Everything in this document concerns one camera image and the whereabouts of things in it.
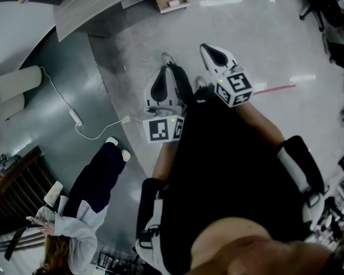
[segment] white shoe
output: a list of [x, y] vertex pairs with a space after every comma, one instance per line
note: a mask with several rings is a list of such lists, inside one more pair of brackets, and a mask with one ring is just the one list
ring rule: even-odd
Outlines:
[[121, 154], [122, 154], [122, 159], [124, 159], [125, 162], [130, 160], [131, 154], [128, 151], [122, 150]]
[[167, 52], [164, 52], [162, 54], [162, 62], [163, 62], [164, 65], [176, 64], [176, 62], [174, 61], [174, 58], [172, 57], [172, 55], [167, 53]]
[[196, 87], [197, 89], [203, 88], [208, 86], [208, 84], [206, 83], [206, 81], [204, 80], [204, 78], [202, 76], [198, 76], [196, 79]]
[[112, 136], [110, 136], [105, 142], [106, 142], [106, 143], [112, 143], [112, 144], [114, 144], [116, 147], [117, 147], [117, 145], [119, 144], [119, 142], [118, 142], [114, 137], [112, 137]]

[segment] hand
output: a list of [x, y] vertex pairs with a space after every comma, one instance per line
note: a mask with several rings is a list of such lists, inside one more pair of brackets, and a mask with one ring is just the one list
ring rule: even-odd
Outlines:
[[44, 229], [41, 230], [43, 234], [54, 235], [54, 231], [55, 231], [54, 223], [48, 222], [46, 219], [43, 219], [42, 217], [38, 217], [38, 218], [27, 217], [27, 220], [31, 221], [32, 223], [43, 226]]

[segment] gray floor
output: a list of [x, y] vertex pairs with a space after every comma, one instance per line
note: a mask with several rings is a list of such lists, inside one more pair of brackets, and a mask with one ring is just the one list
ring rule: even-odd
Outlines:
[[[119, 121], [101, 79], [88, 36], [73, 33], [62, 43], [52, 35], [29, 65], [41, 65], [84, 123], [82, 132], [95, 137]], [[26, 108], [0, 125], [0, 153], [25, 154], [38, 145], [53, 174], [68, 192], [75, 179], [109, 136], [118, 139], [132, 158], [112, 190], [110, 208], [97, 236], [109, 249], [131, 253], [134, 245], [138, 198], [146, 178], [120, 124], [98, 140], [75, 131], [75, 122], [48, 78], [26, 93]]]
[[[329, 63], [313, 14], [299, 13], [303, 0], [190, 0], [187, 10], [165, 15], [152, 2], [108, 12], [108, 40], [91, 44], [110, 99], [119, 117], [143, 118], [143, 91], [161, 66], [161, 53], [171, 53], [190, 82], [206, 73], [199, 45], [207, 42], [230, 50], [251, 74], [255, 86], [296, 88], [255, 96], [252, 102], [283, 131], [301, 135], [323, 177], [341, 174], [344, 152], [339, 111], [344, 105], [344, 70]], [[126, 135], [150, 176], [159, 145], [146, 144], [140, 124], [125, 125]]]

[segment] white hoodie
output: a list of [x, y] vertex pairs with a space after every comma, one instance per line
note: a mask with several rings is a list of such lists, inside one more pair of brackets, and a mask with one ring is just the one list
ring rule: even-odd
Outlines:
[[107, 209], [95, 213], [86, 201], [81, 201], [76, 218], [62, 217], [63, 208], [58, 213], [46, 207], [38, 210], [36, 217], [54, 222], [54, 236], [71, 237], [68, 263], [74, 275], [84, 273], [93, 259], [98, 245], [96, 230], [103, 224]]

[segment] wall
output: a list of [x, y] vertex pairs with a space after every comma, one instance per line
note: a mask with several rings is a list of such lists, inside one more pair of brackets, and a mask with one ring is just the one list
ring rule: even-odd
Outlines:
[[18, 69], [53, 26], [52, 5], [0, 2], [0, 75]]

